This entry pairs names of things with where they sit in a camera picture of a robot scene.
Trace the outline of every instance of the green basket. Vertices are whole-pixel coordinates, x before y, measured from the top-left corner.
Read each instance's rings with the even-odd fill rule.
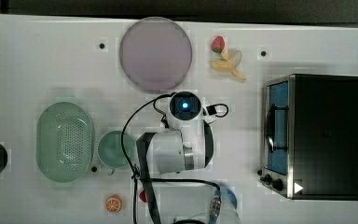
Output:
[[[85,174],[94,152],[90,116],[78,105],[49,106],[37,123],[36,161],[49,179],[65,183]]]

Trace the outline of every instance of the oven handle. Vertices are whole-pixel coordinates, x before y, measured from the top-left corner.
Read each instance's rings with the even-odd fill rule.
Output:
[[[267,121],[266,121],[266,142],[268,149],[271,153],[274,152],[276,147],[274,146],[275,141],[275,111],[277,110],[288,110],[288,106],[278,107],[276,105],[271,105],[267,114]]]

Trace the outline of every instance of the cup handle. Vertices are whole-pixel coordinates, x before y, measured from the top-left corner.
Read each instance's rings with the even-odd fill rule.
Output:
[[[109,175],[112,175],[115,173],[116,168],[112,168],[112,172]]]

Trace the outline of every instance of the black cord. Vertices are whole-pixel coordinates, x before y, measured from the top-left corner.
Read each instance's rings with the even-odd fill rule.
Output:
[[[130,165],[130,168],[132,170],[132,179],[134,182],[134,186],[133,186],[133,201],[132,201],[132,217],[133,217],[133,224],[136,224],[136,191],[138,190],[138,177],[139,177],[139,170],[136,166],[134,166],[130,160],[129,155],[127,154],[126,148],[124,147],[124,132],[126,132],[127,126],[129,125],[130,121],[132,120],[132,118],[143,108],[145,108],[145,106],[150,105],[151,103],[156,102],[159,99],[162,98],[166,98],[166,97],[172,97],[174,94],[176,94],[176,92],[173,92],[171,94],[163,94],[158,96],[157,98],[147,102],[146,104],[142,105],[141,107],[139,107],[131,116],[130,118],[127,120],[126,124],[124,125],[123,131],[121,132],[121,149],[123,151],[124,156],[126,157],[127,162]]]
[[[165,112],[162,111],[162,110],[160,110],[160,109],[158,109],[158,108],[156,107],[156,101],[153,102],[153,107],[155,108],[155,110],[156,110],[157,112],[159,112],[160,114],[162,114],[163,117],[165,117]]]
[[[150,105],[151,103],[153,103],[153,107],[156,109],[156,111],[158,111],[159,113],[161,113],[162,111],[156,108],[156,101],[162,98],[167,98],[167,97],[172,97],[176,94],[176,92],[173,92],[171,94],[163,94],[158,96],[157,98],[147,102],[146,104],[142,105],[141,107],[139,107],[131,116],[130,118],[127,120],[126,124],[124,125],[123,131],[121,132],[121,149],[123,151],[124,156],[126,157],[127,162],[129,163],[131,170],[132,170],[132,179],[134,181],[134,188],[133,188],[133,201],[132,201],[132,217],[133,217],[133,224],[137,223],[136,220],[136,194],[137,194],[137,190],[138,190],[138,178],[140,176],[139,174],[139,170],[137,166],[134,166],[130,160],[129,155],[127,154],[127,151],[124,147],[124,132],[127,129],[127,126],[129,125],[130,121],[132,120],[132,118],[143,108],[145,108],[147,105]],[[223,116],[217,116],[218,118],[222,118],[225,117],[228,114],[228,106],[227,105],[223,105],[226,107],[227,111],[226,114],[224,114]],[[199,179],[159,179],[159,178],[150,178],[147,179],[150,181],[154,181],[154,182],[182,182],[182,183],[201,183],[201,184],[206,184],[206,185],[210,185],[210,186],[214,186],[217,188],[217,190],[220,190],[220,186],[210,182],[210,181],[205,181],[205,180],[199,180]],[[187,219],[187,220],[180,220],[177,221],[173,224],[181,224],[181,223],[196,223],[196,224],[204,224],[201,221],[198,220],[192,220],[192,219]]]
[[[187,223],[205,224],[201,221],[194,220],[194,219],[186,219],[186,220],[180,220],[180,221],[173,222],[173,224],[187,224]]]
[[[210,186],[214,186],[217,190],[220,191],[220,186],[214,182],[200,180],[200,179],[160,179],[160,178],[150,178],[146,179],[145,181],[153,181],[153,182],[176,182],[176,183],[200,183],[206,184]]]
[[[136,191],[138,191],[138,180],[134,178],[134,184],[133,184],[133,203],[132,203],[132,218],[133,218],[133,224],[136,224]]]
[[[226,113],[225,113],[224,115],[217,115],[217,114],[216,114],[216,116],[217,116],[218,118],[223,118],[223,117],[225,117],[225,116],[228,114],[228,106],[225,105],[225,104],[216,104],[216,105],[210,105],[210,106],[217,106],[217,105],[224,106],[224,107],[226,108]]]
[[[124,125],[124,128],[123,128],[123,131],[121,132],[121,149],[123,150],[123,153],[124,153],[124,156],[126,157],[126,160],[127,162],[129,163],[130,167],[131,167],[131,170],[132,170],[132,173],[134,175],[138,175],[139,174],[139,171],[135,170],[131,160],[130,160],[130,157],[129,155],[127,154],[126,152],[126,149],[124,147],[124,132],[126,132],[126,129],[127,129],[127,126],[129,125],[130,121],[132,120],[132,118],[140,111],[142,110],[143,108],[145,108],[145,106],[147,105],[150,105],[151,103],[153,102],[156,102],[157,100],[159,99],[162,99],[162,98],[166,98],[166,97],[172,97],[176,92],[173,92],[171,94],[163,94],[163,95],[160,95],[158,96],[157,98],[147,102],[146,104],[142,105],[141,107],[139,107],[131,116],[130,118],[127,120],[126,124]]]

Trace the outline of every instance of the toaster oven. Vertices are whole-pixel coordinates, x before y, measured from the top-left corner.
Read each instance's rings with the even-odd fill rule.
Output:
[[[288,199],[358,200],[358,77],[272,80],[263,97],[262,184]]]

